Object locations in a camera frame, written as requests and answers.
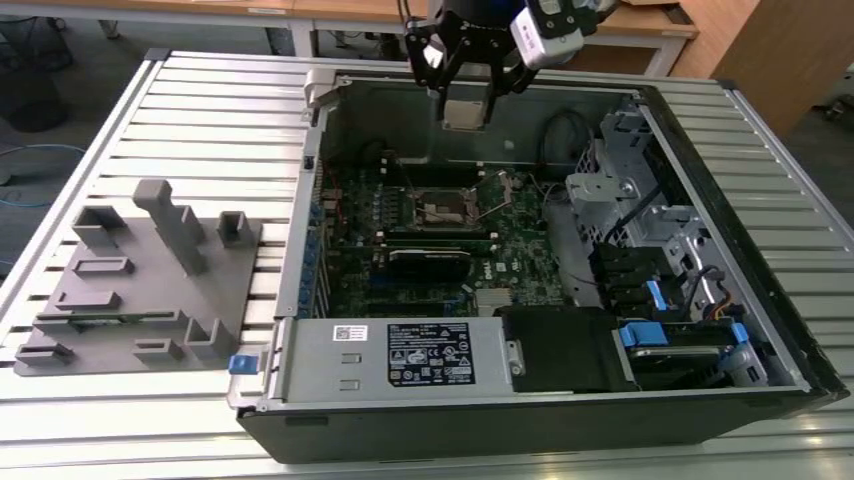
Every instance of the warning symbol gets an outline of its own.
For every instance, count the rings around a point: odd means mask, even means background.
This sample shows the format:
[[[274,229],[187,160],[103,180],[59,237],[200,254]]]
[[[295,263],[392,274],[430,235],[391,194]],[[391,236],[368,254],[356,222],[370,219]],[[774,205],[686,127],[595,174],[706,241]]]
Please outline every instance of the warning symbol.
[[[390,352],[388,363],[406,365],[406,354],[403,350],[392,350]]]

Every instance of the wastebasket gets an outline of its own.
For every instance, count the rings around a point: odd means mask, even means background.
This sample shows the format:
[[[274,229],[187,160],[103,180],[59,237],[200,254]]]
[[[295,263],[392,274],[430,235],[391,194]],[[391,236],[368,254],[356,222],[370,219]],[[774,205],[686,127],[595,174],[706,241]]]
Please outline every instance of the wastebasket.
[[[0,43],[0,117],[20,132],[41,132],[68,117],[48,74]]]
[[[56,72],[73,63],[53,18],[0,15],[0,36],[24,62],[44,72]]]

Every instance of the desk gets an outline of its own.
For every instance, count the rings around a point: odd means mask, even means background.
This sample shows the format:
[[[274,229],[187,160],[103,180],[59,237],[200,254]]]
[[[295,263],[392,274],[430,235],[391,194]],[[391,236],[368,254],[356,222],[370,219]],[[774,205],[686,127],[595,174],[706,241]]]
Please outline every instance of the desk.
[[[412,14],[426,17],[428,0],[410,0]],[[295,0],[294,17],[308,19],[312,30],[400,33],[395,0]],[[598,46],[654,49],[645,75],[666,76],[687,40],[698,34],[693,25],[674,24],[658,8],[623,5],[599,25],[586,43]],[[315,51],[299,52],[315,56]]]
[[[294,33],[296,55],[316,56],[315,32],[400,33],[395,0],[17,0],[0,4],[0,13],[97,20],[195,23],[287,28]],[[428,0],[411,0],[412,13],[427,15]],[[666,76],[689,39],[691,25],[674,24],[650,7],[623,5],[599,26],[587,43],[599,46],[654,49],[646,75]]]

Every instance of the white label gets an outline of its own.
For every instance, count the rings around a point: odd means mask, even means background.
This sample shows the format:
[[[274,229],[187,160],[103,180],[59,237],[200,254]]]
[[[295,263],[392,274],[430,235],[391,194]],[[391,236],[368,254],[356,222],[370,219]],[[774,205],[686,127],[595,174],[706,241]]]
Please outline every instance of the white label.
[[[247,8],[250,13],[260,13],[263,15],[286,15],[287,12],[280,8]]]
[[[335,325],[332,332],[334,342],[367,342],[368,326],[367,325]]]
[[[662,32],[662,36],[665,36],[665,37],[691,38],[694,36],[694,34],[691,32],[677,32],[677,31],[673,31],[673,30],[665,30]]]

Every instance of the floor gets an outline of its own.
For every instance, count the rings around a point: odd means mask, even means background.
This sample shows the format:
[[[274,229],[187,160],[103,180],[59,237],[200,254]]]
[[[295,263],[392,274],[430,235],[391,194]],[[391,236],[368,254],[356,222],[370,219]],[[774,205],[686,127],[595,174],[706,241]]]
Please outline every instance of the floor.
[[[107,40],[95,20],[67,20],[64,33],[75,65],[53,80],[72,117],[60,127],[37,134],[15,132],[0,119],[0,152],[16,145],[63,143],[85,148],[97,134],[124,87],[149,48],[270,55],[262,28],[200,25],[157,25],[120,22],[121,38]],[[335,47],[328,35],[319,38],[320,54],[375,58],[375,42],[347,39],[351,47]],[[0,200],[49,202],[63,188],[79,155],[63,150],[28,150],[0,157],[0,170],[13,175],[0,186]],[[16,208],[0,204],[0,281],[8,273],[39,226],[47,208]]]
[[[7,146],[65,143],[87,147],[151,47],[181,50],[268,54],[260,28],[197,25],[157,25],[121,22],[121,38],[104,39],[93,20],[68,20],[64,34],[76,63],[59,72],[55,81],[71,105],[72,118],[56,129],[39,134],[16,133],[0,120],[0,151]],[[322,54],[375,58],[374,43],[347,40],[348,49],[335,47],[331,35],[320,36]],[[849,187],[854,132],[827,123],[810,112],[789,136],[787,145],[825,194],[849,222],[854,223],[854,189]],[[12,181],[0,187],[0,200],[19,203],[49,202],[59,193],[77,163],[71,151],[23,151],[0,157],[0,168]],[[0,281],[39,226],[47,208],[15,208],[0,204]]]

